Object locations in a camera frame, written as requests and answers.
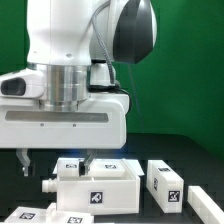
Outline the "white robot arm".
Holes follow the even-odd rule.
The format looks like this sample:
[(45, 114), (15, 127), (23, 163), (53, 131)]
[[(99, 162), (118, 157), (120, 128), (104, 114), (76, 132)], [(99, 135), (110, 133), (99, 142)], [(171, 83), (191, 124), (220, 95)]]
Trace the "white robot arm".
[(126, 142), (131, 97), (115, 63), (136, 64), (153, 50), (150, 0), (27, 0), (24, 69), (0, 75), (0, 148), (13, 149), (24, 173), (30, 149), (98, 149)]

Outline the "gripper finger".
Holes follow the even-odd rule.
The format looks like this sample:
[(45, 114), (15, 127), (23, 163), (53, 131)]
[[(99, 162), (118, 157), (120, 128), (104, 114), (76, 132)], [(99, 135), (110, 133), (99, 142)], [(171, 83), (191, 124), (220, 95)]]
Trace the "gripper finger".
[(87, 150), (87, 156), (84, 158), (83, 161), (79, 163), (79, 175), (84, 176), (87, 175), (90, 169), (90, 165), (94, 158), (97, 155), (96, 149), (88, 149)]
[(21, 162), (23, 168), (23, 174), (25, 177), (29, 176), (29, 167), (30, 167), (30, 159), (28, 157), (28, 149), (27, 148), (19, 148), (16, 150), (16, 156)]

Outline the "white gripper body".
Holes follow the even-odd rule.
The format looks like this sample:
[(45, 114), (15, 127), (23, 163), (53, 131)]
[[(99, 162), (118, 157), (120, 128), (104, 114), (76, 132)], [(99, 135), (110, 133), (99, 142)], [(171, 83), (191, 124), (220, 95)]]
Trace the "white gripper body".
[(128, 110), (125, 94), (93, 93), (72, 112), (0, 97), (0, 148), (119, 149), (126, 142)]

